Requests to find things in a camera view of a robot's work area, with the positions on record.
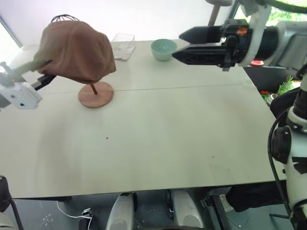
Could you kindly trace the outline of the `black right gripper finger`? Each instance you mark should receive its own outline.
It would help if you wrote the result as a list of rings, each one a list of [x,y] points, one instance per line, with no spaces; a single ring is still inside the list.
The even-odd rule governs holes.
[[[222,46],[188,45],[175,51],[172,57],[187,65],[227,67],[227,49]]]
[[[179,39],[190,44],[218,43],[221,26],[195,26],[179,35]]]

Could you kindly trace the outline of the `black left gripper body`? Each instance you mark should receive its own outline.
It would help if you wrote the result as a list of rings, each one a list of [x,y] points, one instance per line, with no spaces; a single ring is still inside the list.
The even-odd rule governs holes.
[[[4,61],[0,63],[0,66],[4,69],[4,72],[0,73],[1,85],[13,86],[15,83],[25,82],[25,79],[20,72],[22,66],[18,66],[12,69]]]

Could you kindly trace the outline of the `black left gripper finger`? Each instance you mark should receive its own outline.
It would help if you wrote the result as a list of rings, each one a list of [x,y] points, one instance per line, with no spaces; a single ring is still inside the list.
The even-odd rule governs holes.
[[[30,71],[34,72],[38,69],[41,69],[47,64],[49,64],[51,61],[52,61],[51,59],[48,59],[48,60],[33,60],[30,62],[27,62],[12,70],[12,78],[16,82],[26,81],[25,78],[23,77],[23,74],[30,72]]]
[[[35,90],[38,91],[45,86],[49,85],[54,79],[56,75],[43,75],[37,79],[35,82]]]

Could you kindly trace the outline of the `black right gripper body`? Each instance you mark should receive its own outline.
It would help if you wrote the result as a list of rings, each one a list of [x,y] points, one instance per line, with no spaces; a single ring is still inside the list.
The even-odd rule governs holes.
[[[220,35],[225,38],[222,47],[226,49],[226,53],[219,67],[223,71],[229,71],[245,57],[251,41],[251,29],[245,19],[228,19],[223,24]]]

